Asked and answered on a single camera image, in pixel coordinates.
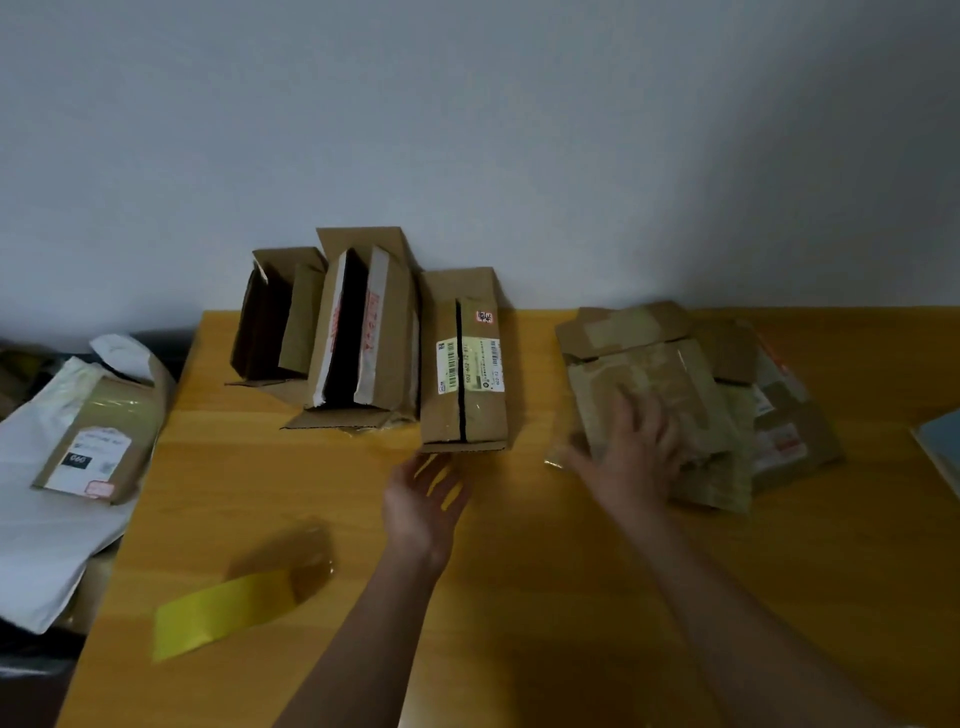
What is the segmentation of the open brown cardboard box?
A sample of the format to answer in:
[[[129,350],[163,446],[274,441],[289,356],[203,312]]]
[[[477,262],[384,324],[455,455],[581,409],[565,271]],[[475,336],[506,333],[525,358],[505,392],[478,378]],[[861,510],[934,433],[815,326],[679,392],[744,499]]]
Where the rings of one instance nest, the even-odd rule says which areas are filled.
[[[317,247],[255,249],[230,355],[236,385],[293,383],[293,399],[313,357],[328,262]]]

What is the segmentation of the sealed cardboard box with labels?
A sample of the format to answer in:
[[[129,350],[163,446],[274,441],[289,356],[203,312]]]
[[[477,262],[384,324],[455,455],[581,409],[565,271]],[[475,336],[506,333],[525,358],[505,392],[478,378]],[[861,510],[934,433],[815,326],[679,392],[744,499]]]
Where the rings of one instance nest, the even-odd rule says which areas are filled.
[[[426,271],[417,283],[421,450],[505,450],[509,418],[494,269]]]

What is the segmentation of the yellow tape strip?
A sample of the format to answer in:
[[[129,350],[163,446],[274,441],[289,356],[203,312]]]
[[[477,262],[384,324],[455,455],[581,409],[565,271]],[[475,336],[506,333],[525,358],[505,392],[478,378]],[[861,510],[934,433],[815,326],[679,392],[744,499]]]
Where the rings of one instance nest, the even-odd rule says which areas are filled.
[[[291,568],[261,571],[188,593],[156,608],[151,661],[179,657],[268,624],[297,605]]]

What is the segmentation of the taped cardboard box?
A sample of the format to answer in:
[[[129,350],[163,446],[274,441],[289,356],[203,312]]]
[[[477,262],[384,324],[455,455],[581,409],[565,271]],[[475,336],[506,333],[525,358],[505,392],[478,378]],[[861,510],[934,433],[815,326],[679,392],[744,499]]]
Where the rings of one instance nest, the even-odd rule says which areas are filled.
[[[603,455],[609,442],[615,394],[635,400],[657,394],[678,422],[693,459],[730,453],[737,430],[699,344],[683,338],[578,361],[567,375],[589,452]]]

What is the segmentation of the person's right forearm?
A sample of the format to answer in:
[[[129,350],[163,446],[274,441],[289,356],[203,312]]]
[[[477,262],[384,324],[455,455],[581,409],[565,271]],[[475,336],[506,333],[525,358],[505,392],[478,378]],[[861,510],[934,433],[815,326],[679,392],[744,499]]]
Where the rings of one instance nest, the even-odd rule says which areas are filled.
[[[898,728],[835,663],[694,544],[664,507],[614,508],[735,728]]]

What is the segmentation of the person's right hand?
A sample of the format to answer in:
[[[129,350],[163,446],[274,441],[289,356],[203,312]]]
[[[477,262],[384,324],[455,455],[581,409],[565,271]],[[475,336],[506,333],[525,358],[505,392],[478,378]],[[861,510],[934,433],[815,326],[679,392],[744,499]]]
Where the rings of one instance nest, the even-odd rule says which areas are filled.
[[[658,395],[618,388],[611,407],[606,445],[590,454],[605,474],[583,484],[618,528],[635,536],[665,515],[686,451],[680,426]]]

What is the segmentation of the pale blue book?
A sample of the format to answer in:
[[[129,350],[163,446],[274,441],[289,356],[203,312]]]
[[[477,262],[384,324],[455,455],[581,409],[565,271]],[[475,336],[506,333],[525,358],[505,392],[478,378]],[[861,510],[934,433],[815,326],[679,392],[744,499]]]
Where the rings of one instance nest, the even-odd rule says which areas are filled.
[[[917,425],[910,432],[960,501],[960,409]]]

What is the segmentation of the cardboard parcel with white label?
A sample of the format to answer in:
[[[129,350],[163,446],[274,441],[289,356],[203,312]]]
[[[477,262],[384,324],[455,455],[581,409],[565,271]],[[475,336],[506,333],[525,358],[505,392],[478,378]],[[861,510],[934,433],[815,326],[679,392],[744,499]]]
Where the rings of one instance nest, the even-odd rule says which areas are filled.
[[[104,375],[85,398],[30,487],[121,505],[135,495],[152,455],[174,384],[163,363],[147,362],[148,382]]]

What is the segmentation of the open cardboard box white flaps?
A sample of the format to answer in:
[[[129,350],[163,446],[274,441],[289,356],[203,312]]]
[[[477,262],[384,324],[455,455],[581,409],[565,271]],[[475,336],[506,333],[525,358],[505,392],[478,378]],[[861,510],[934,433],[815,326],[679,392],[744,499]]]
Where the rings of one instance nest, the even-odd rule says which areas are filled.
[[[287,431],[379,431],[418,419],[420,304],[402,228],[317,228],[328,270],[303,407]]]

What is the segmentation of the person's left hand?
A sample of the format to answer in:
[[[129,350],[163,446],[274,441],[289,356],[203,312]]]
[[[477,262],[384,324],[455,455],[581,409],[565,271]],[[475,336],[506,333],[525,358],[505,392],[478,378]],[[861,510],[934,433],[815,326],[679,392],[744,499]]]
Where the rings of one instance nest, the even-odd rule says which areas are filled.
[[[393,468],[384,492],[385,557],[435,583],[450,563],[471,487],[449,453],[416,453]]]

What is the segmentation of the flattened cardboard with red label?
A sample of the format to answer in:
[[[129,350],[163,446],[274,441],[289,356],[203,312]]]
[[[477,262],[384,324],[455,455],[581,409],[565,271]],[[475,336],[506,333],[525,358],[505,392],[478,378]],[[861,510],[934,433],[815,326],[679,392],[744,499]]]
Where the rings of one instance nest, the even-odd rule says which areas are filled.
[[[751,486],[754,495],[846,460],[822,407],[797,375],[755,333]]]

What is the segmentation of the flattened brown cardboard box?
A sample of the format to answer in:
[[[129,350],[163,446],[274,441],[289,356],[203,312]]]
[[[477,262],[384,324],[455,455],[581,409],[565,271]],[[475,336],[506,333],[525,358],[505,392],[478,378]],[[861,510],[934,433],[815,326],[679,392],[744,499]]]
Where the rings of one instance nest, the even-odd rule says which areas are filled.
[[[582,307],[555,332],[567,363],[690,338],[699,344],[715,381],[752,385],[758,380],[760,345],[747,324],[696,318],[672,300],[624,309]]]

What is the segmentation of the clear tape roll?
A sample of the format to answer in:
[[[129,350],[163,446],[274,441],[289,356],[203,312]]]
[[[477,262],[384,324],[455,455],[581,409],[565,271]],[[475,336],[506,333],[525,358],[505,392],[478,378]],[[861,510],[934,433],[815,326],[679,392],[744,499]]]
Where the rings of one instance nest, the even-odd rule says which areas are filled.
[[[297,521],[258,541],[229,562],[224,577],[286,572],[294,602],[301,605],[330,582],[334,562],[330,526],[314,518]]]

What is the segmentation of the white plastic mailer bag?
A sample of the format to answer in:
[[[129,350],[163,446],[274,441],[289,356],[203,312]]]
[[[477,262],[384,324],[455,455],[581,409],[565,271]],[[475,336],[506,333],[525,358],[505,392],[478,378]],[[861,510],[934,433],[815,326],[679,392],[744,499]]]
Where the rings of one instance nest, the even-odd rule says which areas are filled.
[[[34,396],[0,419],[0,621],[35,635],[65,612],[90,559],[126,532],[160,436],[124,504],[32,489],[100,378],[148,383],[148,359],[161,361],[124,334],[103,334],[89,345],[95,362],[68,358]]]

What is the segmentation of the person's left forearm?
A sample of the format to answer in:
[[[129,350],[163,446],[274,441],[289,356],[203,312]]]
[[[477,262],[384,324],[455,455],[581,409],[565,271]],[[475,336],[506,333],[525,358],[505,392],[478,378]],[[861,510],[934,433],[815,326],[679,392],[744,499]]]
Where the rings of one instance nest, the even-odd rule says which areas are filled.
[[[426,612],[447,563],[388,546],[271,728],[400,728]]]

